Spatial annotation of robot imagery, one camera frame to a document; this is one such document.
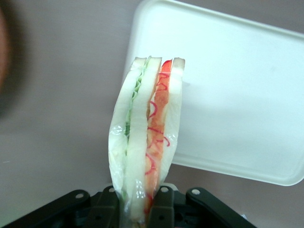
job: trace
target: white plastic lid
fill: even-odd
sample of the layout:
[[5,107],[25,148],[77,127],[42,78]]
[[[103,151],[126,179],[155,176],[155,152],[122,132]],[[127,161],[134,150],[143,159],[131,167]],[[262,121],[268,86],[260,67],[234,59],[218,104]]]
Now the white plastic lid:
[[171,0],[138,7],[135,57],[186,59],[173,163],[293,185],[304,178],[304,36]]

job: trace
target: blurry object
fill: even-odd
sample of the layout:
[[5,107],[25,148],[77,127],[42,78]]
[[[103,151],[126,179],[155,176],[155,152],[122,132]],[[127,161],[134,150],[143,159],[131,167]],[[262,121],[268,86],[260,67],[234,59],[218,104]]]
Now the blurry object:
[[0,10],[0,91],[9,65],[10,43],[7,24]]
[[0,117],[15,104],[26,74],[22,21],[11,1],[0,1]]

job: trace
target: screw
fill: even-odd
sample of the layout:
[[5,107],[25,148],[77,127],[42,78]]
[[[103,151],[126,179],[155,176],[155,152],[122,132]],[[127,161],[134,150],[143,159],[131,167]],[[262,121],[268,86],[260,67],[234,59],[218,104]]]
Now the screw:
[[194,195],[200,195],[200,190],[197,190],[197,189],[192,189],[192,194]]

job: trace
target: plastic wrap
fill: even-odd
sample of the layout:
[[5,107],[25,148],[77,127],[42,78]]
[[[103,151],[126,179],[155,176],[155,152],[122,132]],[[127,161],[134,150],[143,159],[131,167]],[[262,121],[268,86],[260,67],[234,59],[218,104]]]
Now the plastic wrap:
[[121,227],[144,227],[177,145],[184,60],[136,58],[109,131],[109,164]]

